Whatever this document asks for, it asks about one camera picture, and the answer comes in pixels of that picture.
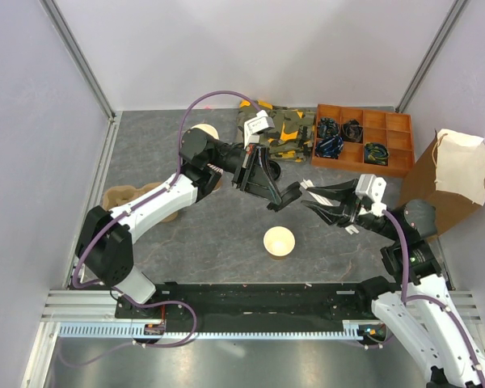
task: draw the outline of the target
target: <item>white paper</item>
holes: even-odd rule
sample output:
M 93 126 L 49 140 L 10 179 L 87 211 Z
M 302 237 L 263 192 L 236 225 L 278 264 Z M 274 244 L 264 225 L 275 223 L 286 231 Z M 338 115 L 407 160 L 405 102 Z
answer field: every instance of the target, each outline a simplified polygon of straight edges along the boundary
M 441 129 L 437 139 L 436 189 L 485 203 L 485 143 L 482 137 Z

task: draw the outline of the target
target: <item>cable connector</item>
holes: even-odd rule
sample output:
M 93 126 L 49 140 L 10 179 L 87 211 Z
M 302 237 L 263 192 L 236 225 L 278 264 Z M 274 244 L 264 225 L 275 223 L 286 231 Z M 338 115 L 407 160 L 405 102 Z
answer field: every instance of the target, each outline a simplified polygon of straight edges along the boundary
M 167 190 L 167 192 L 169 192 L 171 190 L 171 186 L 170 184 L 168 184 L 167 182 L 164 182 L 162 183 L 160 186 L 158 186 L 159 188 L 165 188 Z

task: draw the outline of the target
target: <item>gray floor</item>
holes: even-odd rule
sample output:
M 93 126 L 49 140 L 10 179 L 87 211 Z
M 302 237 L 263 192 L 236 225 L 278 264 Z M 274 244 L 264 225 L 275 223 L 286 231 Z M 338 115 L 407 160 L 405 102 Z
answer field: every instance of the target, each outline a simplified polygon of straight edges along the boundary
M 69 362 L 90 360 L 125 339 L 63 339 Z M 393 340 L 365 351 L 335 341 L 200 340 L 182 348 L 129 347 L 86 368 L 56 363 L 47 388 L 422 388 L 422 373 Z
M 235 109 L 193 111 L 188 120 L 213 125 L 223 141 L 235 138 Z M 163 181 L 175 170 L 177 131 L 183 111 L 125 112 L 120 122 L 105 190 L 116 185 L 141 187 Z M 357 173 L 281 163 L 279 188 L 295 180 L 316 185 L 341 183 Z M 178 218 L 156 225 L 134 246 L 135 261 L 154 282 L 316 282 L 361 281 L 385 275 L 379 249 L 391 242 L 362 230 L 350 235 L 326 226 L 297 201 L 279 213 L 266 201 L 233 189 L 231 175 L 221 190 L 182 210 Z M 395 205 L 401 179 L 387 178 L 385 202 Z M 273 226 L 291 229 L 293 253 L 284 261 L 270 259 L 263 236 Z

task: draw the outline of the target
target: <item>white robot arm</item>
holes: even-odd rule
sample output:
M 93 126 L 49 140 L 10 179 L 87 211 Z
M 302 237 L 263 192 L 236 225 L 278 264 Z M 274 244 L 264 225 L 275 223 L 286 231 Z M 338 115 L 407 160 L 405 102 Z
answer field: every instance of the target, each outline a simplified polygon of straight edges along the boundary
M 384 179 L 366 174 L 347 183 L 308 188 L 328 200 L 339 201 L 338 206 L 302 203 L 328 225 L 357 224 L 395 241 L 393 246 L 381 249 L 383 263 L 406 292 L 406 300 L 415 303 L 424 325 L 410 315 L 402 298 L 382 276 L 361 283 L 362 299 L 366 301 L 363 308 L 369 306 L 408 350 L 428 386 L 485 386 L 485 355 L 458 315 L 440 265 L 425 240 L 437 232 L 435 209 L 425 201 L 413 200 L 384 217 L 385 188 Z M 402 253 L 399 230 L 406 241 L 407 257 Z

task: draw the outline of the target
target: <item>speckled gray mat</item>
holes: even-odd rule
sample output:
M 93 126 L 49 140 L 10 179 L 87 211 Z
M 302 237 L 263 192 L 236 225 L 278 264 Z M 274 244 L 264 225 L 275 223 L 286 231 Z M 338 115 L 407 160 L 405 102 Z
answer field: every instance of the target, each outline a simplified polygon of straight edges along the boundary
M 176 167 L 177 130 L 183 111 L 125 112 L 120 122 L 105 190 L 116 185 L 167 179 Z M 236 134 L 236 109 L 197 110 L 189 126 L 208 123 L 223 141 Z M 295 180 L 316 185 L 345 182 L 359 176 L 348 171 L 283 162 L 279 188 Z M 395 205 L 401 179 L 385 177 L 384 201 Z M 311 210 L 292 203 L 279 213 L 267 202 L 235 190 L 231 175 L 218 192 L 179 212 L 170 223 L 156 225 L 134 246 L 138 267 L 154 282 L 317 282 L 361 281 L 386 275 L 379 249 L 391 241 L 366 230 L 350 235 L 326 226 Z M 264 250 L 263 236 L 273 226 L 293 231 L 296 246 L 283 261 Z

